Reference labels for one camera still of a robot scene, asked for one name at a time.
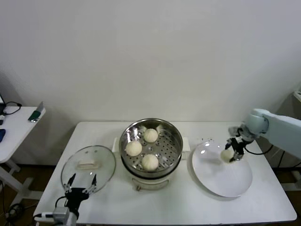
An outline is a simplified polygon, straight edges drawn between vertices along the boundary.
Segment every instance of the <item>blue object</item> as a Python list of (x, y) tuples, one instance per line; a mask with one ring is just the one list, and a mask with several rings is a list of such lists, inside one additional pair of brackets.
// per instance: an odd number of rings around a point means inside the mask
[(2, 139), (4, 138), (5, 133), (6, 133), (5, 129), (0, 129), (0, 143), (1, 143)]

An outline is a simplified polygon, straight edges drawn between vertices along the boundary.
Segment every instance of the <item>table leg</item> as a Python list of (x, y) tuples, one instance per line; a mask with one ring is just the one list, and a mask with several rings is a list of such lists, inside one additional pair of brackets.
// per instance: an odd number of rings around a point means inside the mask
[(20, 167), (18, 167), (12, 160), (8, 160), (5, 162), (10, 167), (9, 174), (13, 175), (15, 171), (19, 172)]
[(12, 175), (6, 172), (2, 167), (0, 167), (0, 179), (18, 192), (11, 205), (21, 202), (22, 199), (39, 200), (43, 194), (43, 192), (30, 191), (28, 189), (28, 187), (33, 181), (33, 178), (27, 178), (24, 184), (21, 184)]
[(17, 164), (15, 164), (12, 160), (6, 161), (5, 164), (7, 164), (12, 170), (16, 172), (20, 171), (20, 167), (18, 167)]
[(285, 191), (301, 191), (301, 174), (299, 171), (292, 171), (293, 176), (297, 180), (295, 183), (283, 183), (281, 184)]

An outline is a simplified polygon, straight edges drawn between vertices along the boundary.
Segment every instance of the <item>white wall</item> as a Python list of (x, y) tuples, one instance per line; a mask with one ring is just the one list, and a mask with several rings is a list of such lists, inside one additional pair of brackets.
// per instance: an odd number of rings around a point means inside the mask
[(79, 121), (239, 121), (301, 81), (298, 0), (4, 0), (0, 89), (47, 115), (14, 156), (55, 164)]

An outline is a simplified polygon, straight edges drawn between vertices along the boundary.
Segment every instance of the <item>black cable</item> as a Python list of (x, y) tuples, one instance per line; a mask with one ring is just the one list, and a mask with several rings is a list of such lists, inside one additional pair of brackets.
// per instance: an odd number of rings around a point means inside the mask
[(9, 225), (12, 225), (12, 226), (16, 226), (13, 222), (11, 222), (11, 221), (7, 221), (6, 223), (5, 223), (5, 225), (7, 224), (7, 223), (9, 223)]
[(246, 150), (247, 152), (251, 153), (251, 154), (262, 155), (262, 154), (268, 153), (270, 150), (272, 150), (273, 147), (274, 147), (274, 146), (271, 145), (271, 147), (270, 147), (266, 152), (263, 152), (263, 153), (254, 153), (254, 152), (250, 152), (246, 147), (245, 147), (245, 150)]
[(56, 202), (55, 202), (55, 207), (57, 207), (58, 201), (61, 200), (61, 199), (63, 199), (63, 198), (66, 198), (66, 196), (59, 197), (59, 198), (56, 200)]
[(29, 207), (25, 207), (24, 208), (24, 210), (28, 210), (28, 209), (30, 209), (30, 208), (32, 208), (32, 207), (37, 207), (38, 205), (34, 205), (34, 206), (29, 206)]
[(281, 157), (280, 157), (280, 161), (279, 161), (279, 163), (278, 163), (278, 166), (277, 166), (277, 168), (279, 168), (279, 166), (280, 166), (280, 164), (281, 164), (281, 161), (282, 161), (282, 158), (283, 158), (283, 156), (284, 156), (284, 151), (282, 152), (282, 155), (281, 155)]
[(299, 162), (297, 165), (292, 166), (292, 168), (295, 168), (297, 166), (299, 166), (301, 164), (301, 162)]
[(6, 211), (5, 211), (5, 207), (4, 207), (4, 185), (3, 185), (2, 180), (0, 180), (0, 183), (2, 185), (2, 195), (3, 195), (3, 197), (2, 197), (2, 207), (3, 207), (4, 215), (6, 215)]
[(42, 214), (41, 213), (39, 213), (39, 214), (36, 214), (36, 215), (34, 215), (33, 217), (32, 217), (32, 222), (28, 225), (28, 226), (34, 226), (34, 225), (36, 225), (35, 224), (35, 218), (41, 218), (42, 217)]
[(15, 101), (9, 101), (9, 102), (7, 102), (7, 103), (5, 103), (5, 104), (7, 105), (7, 104), (9, 104), (9, 103), (14, 103), (14, 104), (16, 104), (19, 108), (18, 108), (17, 110), (15, 110), (14, 112), (11, 112), (11, 113), (3, 112), (3, 115), (14, 114), (14, 113), (16, 113), (17, 111), (19, 111), (19, 110), (21, 109), (21, 107), (22, 107), (22, 104), (17, 103), (17, 102), (15, 102)]
[(7, 217), (6, 220), (9, 223), (12, 223), (22, 217), (24, 214), (24, 206), (20, 203), (16, 203), (9, 207), (7, 211)]

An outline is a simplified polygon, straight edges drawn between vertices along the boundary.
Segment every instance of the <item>glass lid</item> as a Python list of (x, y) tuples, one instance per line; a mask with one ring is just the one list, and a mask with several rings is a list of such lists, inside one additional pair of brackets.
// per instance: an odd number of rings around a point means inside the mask
[(115, 168), (116, 159), (109, 148), (101, 145), (85, 147), (65, 163), (61, 182), (63, 187), (72, 181), (71, 188), (86, 189), (94, 184), (93, 193), (96, 193), (112, 178)]

